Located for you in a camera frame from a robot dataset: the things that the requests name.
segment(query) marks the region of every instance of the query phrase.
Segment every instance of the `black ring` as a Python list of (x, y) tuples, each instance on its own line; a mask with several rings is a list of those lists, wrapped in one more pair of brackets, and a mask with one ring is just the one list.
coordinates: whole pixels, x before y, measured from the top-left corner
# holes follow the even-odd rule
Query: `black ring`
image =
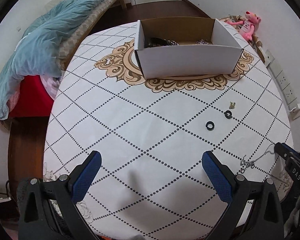
[(231, 111), (229, 111), (229, 110), (225, 111), (225, 117), (226, 117), (227, 119), (231, 119), (231, 118), (232, 118), (232, 113), (231, 113)]
[(212, 131), (213, 129), (214, 129), (214, 123), (212, 122), (212, 121), (209, 121), (209, 122), (207, 122), (206, 123), (206, 128), (209, 130), (209, 131)]

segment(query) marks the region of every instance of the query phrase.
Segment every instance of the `silver chain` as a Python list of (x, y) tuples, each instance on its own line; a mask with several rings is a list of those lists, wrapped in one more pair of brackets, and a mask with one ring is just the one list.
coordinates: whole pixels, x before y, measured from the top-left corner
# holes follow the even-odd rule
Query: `silver chain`
[(256, 158), (254, 161), (246, 161), (244, 158), (245, 158), (245, 156), (247, 156), (247, 155), (245, 155), (245, 156), (242, 158), (242, 160), (240, 161), (240, 166), (242, 166), (242, 168), (240, 168), (239, 172), (240, 172), (240, 173), (244, 173), (244, 172), (246, 171), (246, 169), (249, 168), (249, 167), (253, 169), (253, 168), (255, 167), (255, 164), (254, 164), (254, 163), (255, 163), (257, 160), (259, 160), (260, 158), (262, 158), (263, 156), (265, 156), (267, 153), (274, 154), (274, 152), (271, 152), (270, 150), (268, 150), (269, 147), (270, 147), (271, 145), (274, 145), (274, 143), (270, 144), (270, 145), (268, 146), (268, 148), (266, 149), (265, 153), (264, 153), (263, 155), (261, 155), (259, 158)]

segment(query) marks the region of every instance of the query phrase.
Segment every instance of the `blue blanket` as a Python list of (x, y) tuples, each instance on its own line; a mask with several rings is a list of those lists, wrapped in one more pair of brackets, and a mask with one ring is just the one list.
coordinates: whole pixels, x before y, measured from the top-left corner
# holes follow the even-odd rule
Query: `blue blanket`
[(103, 0), (64, 0), (36, 19), (0, 73), (0, 120), (8, 118), (7, 101), (26, 75), (60, 77), (56, 59), (68, 39)]

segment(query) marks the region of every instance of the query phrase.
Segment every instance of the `patterned tablecloth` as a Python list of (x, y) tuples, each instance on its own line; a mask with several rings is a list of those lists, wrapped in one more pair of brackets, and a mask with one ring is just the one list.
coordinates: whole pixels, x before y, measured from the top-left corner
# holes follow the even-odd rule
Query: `patterned tablecloth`
[[(44, 180), (69, 174), (92, 150), (102, 168), (77, 204), (96, 233), (116, 239), (199, 239), (226, 204), (202, 169), (212, 150), (234, 172), (271, 143), (293, 146), (278, 90), (255, 51), (245, 46), (231, 75), (144, 80), (133, 53), (136, 23), (88, 36), (75, 53), (53, 105)], [(235, 102), (233, 119), (223, 112)], [(207, 121), (215, 123), (208, 131)], [(249, 180), (274, 180), (280, 199), (291, 187), (284, 161), (267, 154)], [(244, 223), (249, 201), (241, 217)]]

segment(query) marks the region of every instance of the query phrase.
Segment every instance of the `red sheet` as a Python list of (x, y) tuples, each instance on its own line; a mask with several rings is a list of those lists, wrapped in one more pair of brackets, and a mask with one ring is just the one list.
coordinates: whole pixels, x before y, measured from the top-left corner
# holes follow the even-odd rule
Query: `red sheet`
[(20, 83), (20, 96), (9, 118), (50, 116), (53, 99), (46, 92), (40, 76), (26, 76)]

